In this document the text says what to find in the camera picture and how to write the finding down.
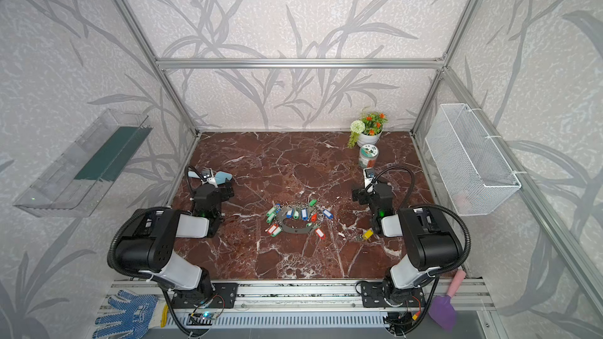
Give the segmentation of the metal key ring plate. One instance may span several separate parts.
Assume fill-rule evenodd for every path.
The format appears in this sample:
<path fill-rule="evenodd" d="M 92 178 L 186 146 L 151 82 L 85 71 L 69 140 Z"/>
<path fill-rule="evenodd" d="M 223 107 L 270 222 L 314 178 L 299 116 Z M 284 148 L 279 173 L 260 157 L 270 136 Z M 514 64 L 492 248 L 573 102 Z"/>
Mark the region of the metal key ring plate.
<path fill-rule="evenodd" d="M 311 234 L 323 224 L 323 215 L 309 205 L 285 205 L 276 214 L 274 223 L 293 235 Z"/>

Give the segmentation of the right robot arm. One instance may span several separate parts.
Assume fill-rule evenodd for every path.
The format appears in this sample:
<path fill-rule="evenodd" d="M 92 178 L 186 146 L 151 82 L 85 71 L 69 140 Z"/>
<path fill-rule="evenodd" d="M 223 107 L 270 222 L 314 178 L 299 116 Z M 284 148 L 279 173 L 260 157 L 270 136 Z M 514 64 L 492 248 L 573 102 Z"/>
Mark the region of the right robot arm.
<path fill-rule="evenodd" d="M 406 254 L 382 282 L 360 282 L 366 308 L 419 307 L 422 288 L 435 277 L 461 266 L 470 252 L 470 234 L 453 211 L 427 204 L 394 210 L 394 194 L 387 184 L 368 185 L 352 192 L 352 199 L 371 209 L 372 229 L 378 235 L 405 243 Z"/>

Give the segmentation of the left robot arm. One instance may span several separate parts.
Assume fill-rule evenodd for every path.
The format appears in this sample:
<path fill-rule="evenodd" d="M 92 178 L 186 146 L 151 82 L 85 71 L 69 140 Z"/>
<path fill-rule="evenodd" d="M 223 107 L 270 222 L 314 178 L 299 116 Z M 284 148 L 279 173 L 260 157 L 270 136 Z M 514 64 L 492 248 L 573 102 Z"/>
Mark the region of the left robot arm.
<path fill-rule="evenodd" d="M 232 182 L 193 191 L 193 209 L 139 209 L 122 225 L 108 250 L 108 265 L 123 276 L 150 279 L 164 290 L 203 303 L 215 296 L 209 271 L 178 255 L 178 238 L 212 238 L 224 221 L 221 204 L 234 196 Z"/>

